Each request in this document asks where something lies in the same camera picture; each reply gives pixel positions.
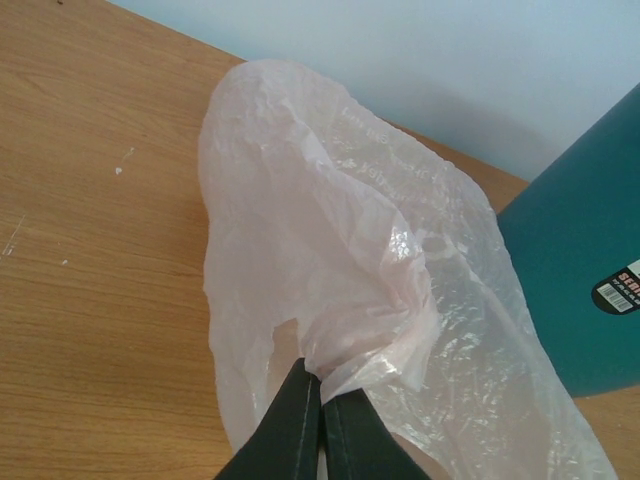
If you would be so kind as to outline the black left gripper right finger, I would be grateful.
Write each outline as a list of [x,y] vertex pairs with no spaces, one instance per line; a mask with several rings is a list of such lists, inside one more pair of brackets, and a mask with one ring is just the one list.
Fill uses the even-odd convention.
[[330,479],[430,478],[394,440],[364,391],[333,398],[322,415]]

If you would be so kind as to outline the teal plastic trash bin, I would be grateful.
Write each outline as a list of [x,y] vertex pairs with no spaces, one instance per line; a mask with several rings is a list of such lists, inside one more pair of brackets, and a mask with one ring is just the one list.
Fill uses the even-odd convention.
[[591,291],[639,262],[639,90],[633,88],[498,216],[537,335],[573,397],[639,383],[639,310]]

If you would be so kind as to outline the translucent pink plastic trash bag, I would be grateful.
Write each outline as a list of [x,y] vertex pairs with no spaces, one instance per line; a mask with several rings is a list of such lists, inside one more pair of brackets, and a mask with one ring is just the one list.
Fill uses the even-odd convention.
[[363,389],[438,477],[615,477],[463,171],[282,60],[224,76],[198,155],[209,345],[234,450],[303,359],[325,402]]

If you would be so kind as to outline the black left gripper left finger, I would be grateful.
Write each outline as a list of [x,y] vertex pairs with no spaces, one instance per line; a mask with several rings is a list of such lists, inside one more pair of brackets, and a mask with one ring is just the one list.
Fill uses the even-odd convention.
[[320,381],[296,360],[249,440],[218,480],[310,480],[317,477]]

